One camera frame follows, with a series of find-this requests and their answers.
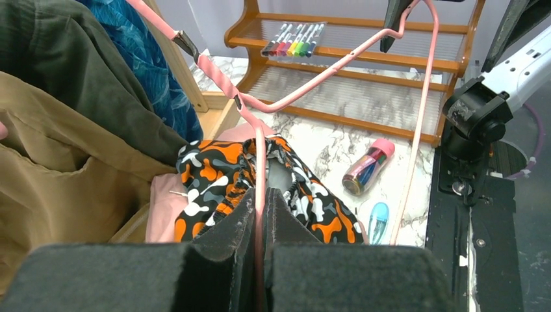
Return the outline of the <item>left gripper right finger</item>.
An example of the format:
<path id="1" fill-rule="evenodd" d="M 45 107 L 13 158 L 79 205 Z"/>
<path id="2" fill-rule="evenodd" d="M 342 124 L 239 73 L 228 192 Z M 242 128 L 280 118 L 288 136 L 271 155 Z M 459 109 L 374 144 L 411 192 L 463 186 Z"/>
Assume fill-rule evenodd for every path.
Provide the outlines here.
<path id="1" fill-rule="evenodd" d="M 264 286 L 269 311 L 455 311 L 431 252 L 410 246 L 324 244 L 265 192 Z"/>

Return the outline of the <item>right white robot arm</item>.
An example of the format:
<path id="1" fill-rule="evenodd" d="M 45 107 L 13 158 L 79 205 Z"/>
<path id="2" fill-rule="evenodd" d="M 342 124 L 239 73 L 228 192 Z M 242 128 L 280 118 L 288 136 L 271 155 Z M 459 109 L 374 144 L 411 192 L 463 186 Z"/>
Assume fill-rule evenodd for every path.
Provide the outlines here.
<path id="1" fill-rule="evenodd" d="M 487 175 L 490 146 L 503 138 L 505 124 L 550 80 L 550 29 L 499 62 L 505 48 L 550 15 L 549 1 L 511 1 L 485 59 L 482 74 L 454 90 L 440 111 L 452 125 L 444 150 L 459 193 L 472 205 Z"/>

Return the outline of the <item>orange camouflage shorts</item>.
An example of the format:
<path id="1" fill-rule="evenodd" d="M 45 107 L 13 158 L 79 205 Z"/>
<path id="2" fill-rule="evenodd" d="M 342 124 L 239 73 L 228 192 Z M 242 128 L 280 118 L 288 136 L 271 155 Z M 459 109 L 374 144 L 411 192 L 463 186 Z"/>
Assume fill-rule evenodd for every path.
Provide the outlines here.
<path id="1" fill-rule="evenodd" d="M 363 229 L 350 209 L 313 174 L 281 135 L 265 139 L 266 174 L 283 179 L 283 201 L 319 241 L 363 244 Z M 188 205 L 175 218 L 175 241 L 191 241 L 214 227 L 256 186 L 256 144 L 194 141 L 181 148 L 176 168 Z"/>

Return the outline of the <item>pink wire hanger taken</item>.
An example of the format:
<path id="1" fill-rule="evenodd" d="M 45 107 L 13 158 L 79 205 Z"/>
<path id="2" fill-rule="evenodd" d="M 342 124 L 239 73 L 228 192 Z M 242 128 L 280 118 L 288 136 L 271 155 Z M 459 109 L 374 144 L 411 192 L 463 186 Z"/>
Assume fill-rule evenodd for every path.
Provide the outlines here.
<path id="1" fill-rule="evenodd" d="M 159 16 L 150 6 L 148 6 L 144 1 L 130 1 L 129 4 L 138 11 L 143 17 L 146 18 L 157 30 L 159 30 L 167 39 L 174 42 L 179 46 L 183 51 L 188 53 L 193 57 L 194 62 L 200 68 L 204 74 L 209 77 L 217 87 L 219 87 L 223 94 L 229 99 L 234 99 L 235 105 L 237 107 L 238 113 L 249 123 L 252 129 L 255 132 L 255 143 L 257 145 L 257 164 L 261 167 L 265 167 L 266 160 L 266 149 L 264 147 L 264 130 L 261 125 L 260 120 L 254 117 L 251 112 L 248 110 L 249 106 L 253 108 L 269 113 L 277 112 L 290 104 L 294 103 L 297 99 L 306 95 L 314 87 L 318 86 L 320 83 L 324 82 L 326 79 L 335 75 L 339 70 L 341 70 L 345 65 L 351 62 L 353 59 L 357 58 L 358 55 L 366 51 L 370 46 L 372 46 L 376 41 L 383 39 L 384 37 L 392 37 L 396 39 L 401 39 L 405 31 L 405 21 L 412 11 L 412 9 L 417 4 L 416 1 L 412 1 L 404 9 L 402 9 L 401 16 L 398 19 L 398 28 L 396 30 L 391 28 L 384 28 L 374 34 L 372 37 L 367 39 L 360 46 L 356 47 L 350 51 L 347 55 L 343 56 L 340 60 L 336 61 L 333 65 L 326 68 L 324 71 L 319 73 L 316 77 L 312 78 L 310 81 L 297 88 L 295 91 L 291 92 L 289 95 L 285 96 L 283 99 L 276 101 L 271 105 L 264 104 L 257 98 L 250 96 L 248 94 L 242 93 L 238 88 L 229 80 L 229 78 L 221 72 L 221 70 L 215 66 L 207 56 L 201 54 L 196 45 L 192 42 L 189 36 L 184 31 L 176 31 L 171 26 L 169 26 L 162 17 Z M 422 87 L 422 97 L 420 100 L 419 113 L 417 116 L 413 147 L 411 150 L 411 156 L 408 166 L 407 181 L 404 185 L 404 191 L 402 192 L 402 198 L 400 200 L 400 208 L 398 210 L 398 218 L 401 218 L 404 214 L 405 204 L 409 195 L 409 189 L 411 181 L 413 179 L 413 169 L 415 167 L 416 155 L 418 151 L 418 145 L 420 142 L 420 135 L 422 130 L 424 110 L 426 106 L 426 97 L 428 93 L 428 88 L 430 84 L 431 70 L 433 66 L 433 56 L 435 52 L 436 39 L 439 31 L 439 18 L 436 13 L 436 9 L 431 1 L 426 1 L 432 18 L 433 18 L 433 34 L 431 37 L 431 45 L 429 49 L 429 56 L 426 63 L 426 75 L 424 78 L 424 84 Z M 254 268 L 255 268 L 255 282 L 256 282 L 256 299 L 255 305 L 258 311 L 264 311 L 264 306 L 266 303 L 265 300 L 265 288 L 264 288 L 264 242 L 263 242 L 263 226 L 264 226 L 264 193 L 265 193 L 265 171 L 261 170 L 257 173 L 255 179 L 257 183 L 257 188 L 255 191 L 255 225 L 254 225 Z"/>

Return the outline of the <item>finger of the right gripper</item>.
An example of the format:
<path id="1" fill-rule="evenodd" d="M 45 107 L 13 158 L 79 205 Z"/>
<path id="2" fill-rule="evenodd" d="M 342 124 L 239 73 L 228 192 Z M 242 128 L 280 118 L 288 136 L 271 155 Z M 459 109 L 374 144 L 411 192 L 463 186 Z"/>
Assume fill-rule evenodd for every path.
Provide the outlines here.
<path id="1" fill-rule="evenodd" d="M 489 48 L 481 72 L 490 72 L 505 50 L 547 18 L 547 0 L 513 0 Z"/>
<path id="2" fill-rule="evenodd" d="M 412 2 L 413 0 L 388 0 L 383 28 L 392 29 L 398 32 L 400 28 L 401 16 L 404 13 L 404 11 L 408 7 L 410 7 Z M 389 49 L 392 47 L 394 41 L 395 41 L 394 37 L 384 36 L 380 40 L 379 50 L 382 53 L 387 53 Z"/>

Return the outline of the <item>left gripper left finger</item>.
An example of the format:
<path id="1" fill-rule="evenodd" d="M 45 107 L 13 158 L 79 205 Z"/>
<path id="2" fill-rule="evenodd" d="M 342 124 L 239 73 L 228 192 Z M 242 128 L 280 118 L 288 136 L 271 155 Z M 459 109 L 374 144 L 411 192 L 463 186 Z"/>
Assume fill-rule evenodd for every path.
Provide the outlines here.
<path id="1" fill-rule="evenodd" d="M 193 242 L 58 244 L 23 262 L 2 311 L 248 311 L 255 193 Z"/>

